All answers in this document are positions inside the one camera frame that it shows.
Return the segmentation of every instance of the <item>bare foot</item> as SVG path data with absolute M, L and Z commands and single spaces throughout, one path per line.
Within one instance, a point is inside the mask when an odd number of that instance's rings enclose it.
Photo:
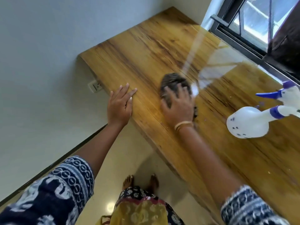
M 125 178 L 125 181 L 123 182 L 122 190 L 127 189 L 128 187 L 133 187 L 134 182 L 134 176 L 128 175 L 127 178 Z
M 147 190 L 149 193 L 155 194 L 156 191 L 158 190 L 158 187 L 159 187 L 159 181 L 158 181 L 158 178 L 157 178 L 156 174 L 152 174 L 152 175 L 151 175 L 151 178 L 150 178 L 149 185 L 148 185 L 148 187 L 146 188 L 146 190 Z

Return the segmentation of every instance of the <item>tiled floor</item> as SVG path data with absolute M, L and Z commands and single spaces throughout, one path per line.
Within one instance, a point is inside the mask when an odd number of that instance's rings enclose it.
M 94 195 L 88 201 L 76 225 L 95 224 L 102 215 L 110 215 L 129 175 L 142 188 L 156 173 L 160 182 L 158 196 L 168 202 L 186 225 L 214 224 L 207 211 L 188 192 L 186 184 L 175 176 L 154 152 L 137 129 L 129 123 L 110 149 L 95 181 Z M 15 202 L 20 194 L 8 203 Z

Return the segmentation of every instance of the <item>forearm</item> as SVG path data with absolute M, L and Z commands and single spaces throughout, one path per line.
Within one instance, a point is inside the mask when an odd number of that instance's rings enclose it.
M 119 125 L 107 125 L 99 134 L 77 151 L 76 155 L 83 158 L 91 166 L 94 177 L 97 176 L 109 149 L 121 130 L 122 127 Z
M 215 202 L 222 203 L 242 182 L 223 164 L 192 127 L 182 127 L 179 136 L 194 159 L 202 179 Z

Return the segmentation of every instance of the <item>brown curtain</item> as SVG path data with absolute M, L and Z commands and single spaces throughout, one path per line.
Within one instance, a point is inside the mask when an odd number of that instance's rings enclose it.
M 266 61 L 272 59 L 271 64 L 285 71 L 294 73 L 297 75 L 297 78 L 299 78 L 300 1 L 295 5 L 294 9 L 290 12 L 285 22 L 269 43 L 269 53 L 264 59 Z

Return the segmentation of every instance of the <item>hand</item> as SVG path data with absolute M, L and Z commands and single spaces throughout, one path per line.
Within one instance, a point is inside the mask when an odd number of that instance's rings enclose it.
M 165 87 L 172 102 L 170 109 L 168 108 L 166 101 L 164 99 L 161 100 L 163 115 L 171 127 L 175 127 L 175 125 L 182 121 L 192 121 L 194 116 L 194 98 L 189 95 L 186 87 L 182 88 L 181 84 L 178 84 L 177 86 L 178 98 L 170 88 Z
M 137 88 L 127 93 L 129 83 L 125 87 L 122 85 L 116 92 L 110 92 L 110 99 L 107 106 L 108 125 L 115 125 L 123 128 L 127 125 L 132 111 L 132 96 Z

